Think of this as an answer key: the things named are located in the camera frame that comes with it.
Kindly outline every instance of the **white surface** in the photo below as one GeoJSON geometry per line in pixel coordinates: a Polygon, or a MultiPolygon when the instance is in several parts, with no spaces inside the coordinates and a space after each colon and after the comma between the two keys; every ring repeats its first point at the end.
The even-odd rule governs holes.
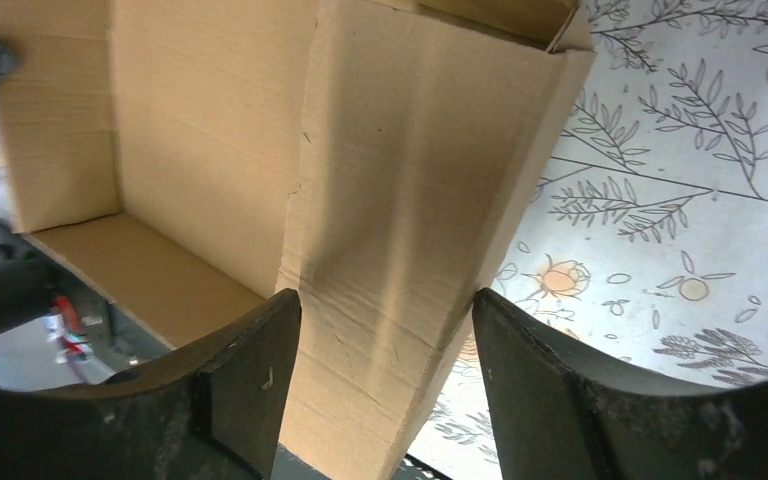
{"type": "MultiPolygon", "coordinates": [[[[768,0],[585,3],[599,57],[493,287],[636,365],[725,388],[761,381],[768,0]],[[631,243],[623,231],[638,225],[631,243]]],[[[486,415],[467,349],[411,453],[456,479],[500,478],[486,415]]]]}
{"type": "MultiPolygon", "coordinates": [[[[1,334],[0,387],[29,391],[76,383],[69,367],[57,363],[59,352],[57,344],[48,341],[42,319],[1,334]]],[[[98,362],[82,362],[80,369],[91,383],[100,383],[113,373],[98,362]]]]}

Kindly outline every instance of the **cardboard panel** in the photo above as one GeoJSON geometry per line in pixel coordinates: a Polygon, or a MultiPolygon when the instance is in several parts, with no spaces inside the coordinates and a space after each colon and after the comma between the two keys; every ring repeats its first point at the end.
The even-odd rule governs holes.
{"type": "Polygon", "coordinates": [[[316,0],[122,0],[113,65],[129,213],[273,293],[316,0]]]}
{"type": "Polygon", "coordinates": [[[330,478],[392,475],[592,56],[322,2],[279,286],[305,312],[282,442],[330,478]]]}
{"type": "Polygon", "coordinates": [[[568,50],[593,50],[593,38],[590,35],[590,20],[587,10],[579,8],[570,17],[569,24],[558,36],[551,52],[566,52],[568,50]]]}
{"type": "Polygon", "coordinates": [[[549,45],[578,6],[576,0],[417,0],[506,32],[549,45]]]}
{"type": "Polygon", "coordinates": [[[119,210],[106,0],[0,0],[0,38],[19,71],[0,87],[0,131],[16,227],[32,231],[119,210]]]}
{"type": "Polygon", "coordinates": [[[228,325],[263,302],[128,214],[31,238],[173,348],[228,325]]]}

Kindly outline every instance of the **leaf pattern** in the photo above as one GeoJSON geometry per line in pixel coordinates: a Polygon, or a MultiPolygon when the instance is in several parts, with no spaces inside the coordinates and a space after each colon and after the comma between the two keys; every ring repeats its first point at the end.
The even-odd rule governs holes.
{"type": "MultiPolygon", "coordinates": [[[[768,0],[583,4],[594,74],[493,288],[622,361],[719,387],[766,381],[768,0]],[[573,258],[586,274],[552,271],[573,258]],[[535,278],[576,294],[530,297],[535,278]]],[[[476,470],[453,461],[453,477],[499,480],[484,469],[498,468],[486,410],[458,407],[481,398],[481,370],[458,360],[452,377],[449,414],[427,430],[468,444],[449,456],[474,455],[476,470]]]]}

